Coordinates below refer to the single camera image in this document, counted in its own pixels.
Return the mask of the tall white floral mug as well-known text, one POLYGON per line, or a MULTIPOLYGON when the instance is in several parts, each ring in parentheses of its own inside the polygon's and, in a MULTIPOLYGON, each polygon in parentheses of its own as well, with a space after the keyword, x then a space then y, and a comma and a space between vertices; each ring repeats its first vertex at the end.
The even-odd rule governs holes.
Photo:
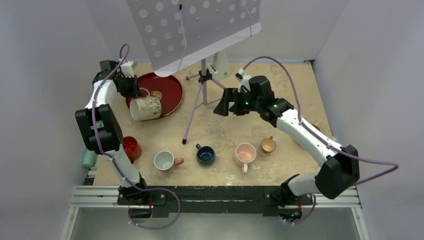
POLYGON ((151 95, 151 92, 143 87, 139 88, 146 96, 133 98, 129 103, 129 111, 133 120, 147 121, 157 119, 162 114, 162 104, 157 96, 151 95))

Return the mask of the pale pink gradient mug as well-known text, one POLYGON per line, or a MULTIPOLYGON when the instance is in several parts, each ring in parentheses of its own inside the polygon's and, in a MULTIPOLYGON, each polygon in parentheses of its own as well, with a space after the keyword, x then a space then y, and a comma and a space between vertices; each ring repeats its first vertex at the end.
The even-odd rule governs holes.
POLYGON ((250 143, 239 144, 234 151, 234 163, 241 168, 243 174, 248 173, 249 165, 256 159, 257 151, 250 143))

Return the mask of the red mug black handle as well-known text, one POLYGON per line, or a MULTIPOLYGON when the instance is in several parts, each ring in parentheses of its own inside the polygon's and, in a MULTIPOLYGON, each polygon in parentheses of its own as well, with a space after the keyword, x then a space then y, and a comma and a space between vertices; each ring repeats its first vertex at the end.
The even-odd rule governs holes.
POLYGON ((132 136, 123 138, 123 149, 131 164, 138 160, 142 155, 142 148, 138 141, 132 136))

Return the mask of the small orange cup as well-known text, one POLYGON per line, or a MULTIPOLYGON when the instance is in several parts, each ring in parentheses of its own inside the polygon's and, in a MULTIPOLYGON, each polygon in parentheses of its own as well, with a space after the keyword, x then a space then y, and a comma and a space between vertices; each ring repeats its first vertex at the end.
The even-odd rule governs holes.
POLYGON ((276 142, 274 141, 274 137, 270 136, 268 138, 264 138, 261 143, 260 147, 263 153, 270 154, 276 149, 276 142))

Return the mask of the blue ribbed mug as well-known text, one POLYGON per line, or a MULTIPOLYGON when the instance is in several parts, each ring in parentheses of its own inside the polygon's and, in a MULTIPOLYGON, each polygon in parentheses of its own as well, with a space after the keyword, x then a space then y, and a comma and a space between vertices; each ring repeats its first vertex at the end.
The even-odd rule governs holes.
POLYGON ((216 154, 215 150, 210 146, 201 146, 200 144, 196 144, 196 159, 201 165, 211 165, 214 163, 216 154))

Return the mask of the pink dotted mug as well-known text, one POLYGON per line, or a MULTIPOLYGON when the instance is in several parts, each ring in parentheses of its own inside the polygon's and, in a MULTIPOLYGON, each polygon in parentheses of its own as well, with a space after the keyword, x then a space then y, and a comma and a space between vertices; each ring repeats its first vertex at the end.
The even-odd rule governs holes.
POLYGON ((166 150, 158 152, 153 159, 155 168, 162 172, 172 170, 174 167, 179 166, 184 162, 184 158, 174 157, 171 152, 166 150))

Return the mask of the cream round speckled mug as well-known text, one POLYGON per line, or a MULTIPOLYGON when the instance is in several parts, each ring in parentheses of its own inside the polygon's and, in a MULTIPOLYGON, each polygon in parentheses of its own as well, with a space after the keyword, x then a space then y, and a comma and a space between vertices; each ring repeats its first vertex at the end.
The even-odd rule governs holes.
POLYGON ((317 126, 316 124, 311 124, 317 131, 322 132, 321 128, 317 126))

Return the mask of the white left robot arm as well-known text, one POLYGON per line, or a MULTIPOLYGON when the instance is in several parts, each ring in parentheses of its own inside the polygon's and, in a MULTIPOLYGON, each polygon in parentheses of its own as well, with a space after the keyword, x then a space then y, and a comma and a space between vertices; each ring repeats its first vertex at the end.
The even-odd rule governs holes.
POLYGON ((89 103, 74 114, 83 142, 88 150, 103 156, 118 176, 119 201, 142 205, 149 199, 146 182, 124 151, 122 129, 112 110, 116 94, 125 98, 142 96, 136 75, 128 72, 132 64, 113 60, 100 63, 100 72, 92 81, 89 103))

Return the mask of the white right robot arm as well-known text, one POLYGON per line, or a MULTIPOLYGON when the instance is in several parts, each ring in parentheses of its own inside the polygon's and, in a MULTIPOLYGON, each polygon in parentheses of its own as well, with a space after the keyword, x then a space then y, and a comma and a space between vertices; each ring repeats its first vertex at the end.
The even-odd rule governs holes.
POLYGON ((335 199, 360 178, 358 151, 352 145, 327 138, 300 115, 284 98, 276 98, 263 75, 243 80, 238 88, 225 88, 214 114, 228 116, 259 114, 262 120, 286 133, 303 147, 320 167, 316 174, 294 175, 281 184, 280 196, 288 204, 302 195, 322 194, 335 199))

